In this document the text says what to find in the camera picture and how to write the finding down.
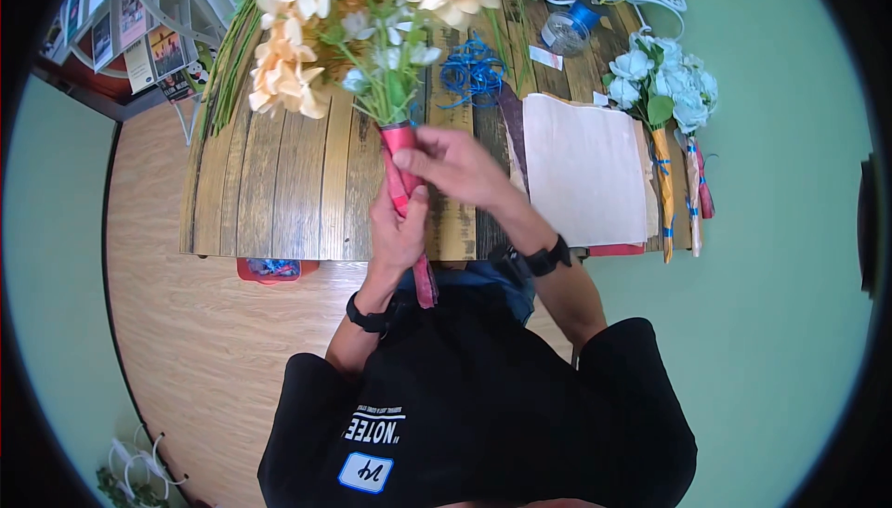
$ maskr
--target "flower bouquet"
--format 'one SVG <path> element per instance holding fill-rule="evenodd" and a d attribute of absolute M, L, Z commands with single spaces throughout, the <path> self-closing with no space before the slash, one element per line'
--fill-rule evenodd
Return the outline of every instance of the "flower bouquet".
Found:
<path fill-rule="evenodd" d="M 663 203 L 663 261 L 669 262 L 673 250 L 675 203 L 665 126 L 671 117 L 675 118 L 679 130 L 688 139 L 685 147 L 688 156 L 694 155 L 696 163 L 694 133 L 697 128 L 706 126 L 709 116 L 715 112 L 718 85 L 703 69 L 703 61 L 694 55 L 682 54 L 682 47 L 675 40 L 635 32 L 629 36 L 629 48 L 629 53 L 610 61 L 612 72 L 604 76 L 603 82 L 608 88 L 608 97 L 619 109 L 643 121 L 653 137 Z M 699 254 L 698 187 L 699 179 L 689 183 L 694 195 L 689 198 L 689 214 L 691 227 L 696 232 L 692 236 L 695 256 Z"/>
<path fill-rule="evenodd" d="M 314 88 L 322 76 L 340 81 L 353 106 L 377 123 L 394 207 L 406 215 L 407 200 L 421 180 L 398 170 L 392 155 L 414 147 L 408 112 L 419 71 L 440 56 L 427 46 L 432 23 L 463 29 L 482 8 L 501 0 L 257 0 L 267 42 L 257 46 L 251 71 L 251 109 L 285 109 L 307 117 L 327 113 Z M 418 302 L 436 302 L 427 257 L 414 267 Z"/>

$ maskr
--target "clear plastic container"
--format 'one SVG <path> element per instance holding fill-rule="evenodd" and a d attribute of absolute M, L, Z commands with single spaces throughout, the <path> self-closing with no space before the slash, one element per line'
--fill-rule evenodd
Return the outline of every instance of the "clear plastic container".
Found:
<path fill-rule="evenodd" d="M 558 11 L 549 15 L 541 30 L 542 44 L 555 55 L 576 57 L 583 54 L 589 30 L 575 17 Z"/>

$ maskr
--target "hand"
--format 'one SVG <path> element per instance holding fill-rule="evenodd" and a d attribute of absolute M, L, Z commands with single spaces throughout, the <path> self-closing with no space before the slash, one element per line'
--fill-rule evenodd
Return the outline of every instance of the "hand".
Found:
<path fill-rule="evenodd" d="M 425 251 L 427 187 L 418 185 L 412 191 L 406 219 L 402 219 L 387 192 L 385 178 L 377 198 L 368 209 L 368 217 L 371 219 L 373 256 L 369 262 L 369 275 L 374 271 L 374 275 L 399 281 Z"/>
<path fill-rule="evenodd" d="M 517 198 L 519 191 L 468 133 L 423 126 L 416 137 L 420 150 L 397 150 L 397 168 L 432 182 L 459 202 L 480 208 L 493 209 Z"/>

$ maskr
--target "name tag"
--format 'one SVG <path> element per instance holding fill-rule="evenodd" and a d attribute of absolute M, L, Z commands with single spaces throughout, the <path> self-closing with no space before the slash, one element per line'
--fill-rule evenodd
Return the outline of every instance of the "name tag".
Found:
<path fill-rule="evenodd" d="M 384 490 L 387 476 L 393 467 L 394 460 L 391 458 L 353 452 L 347 456 L 337 480 L 345 487 L 377 495 Z"/>

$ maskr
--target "black t-shirt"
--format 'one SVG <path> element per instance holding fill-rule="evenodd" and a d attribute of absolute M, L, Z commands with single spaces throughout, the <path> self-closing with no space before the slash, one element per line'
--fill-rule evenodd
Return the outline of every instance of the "black t-shirt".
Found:
<path fill-rule="evenodd" d="M 650 323 L 589 340 L 579 370 L 521 328 L 498 286 L 445 287 L 367 359 L 358 383 L 293 356 L 258 479 L 280 506 L 675 506 L 697 447 Z"/>

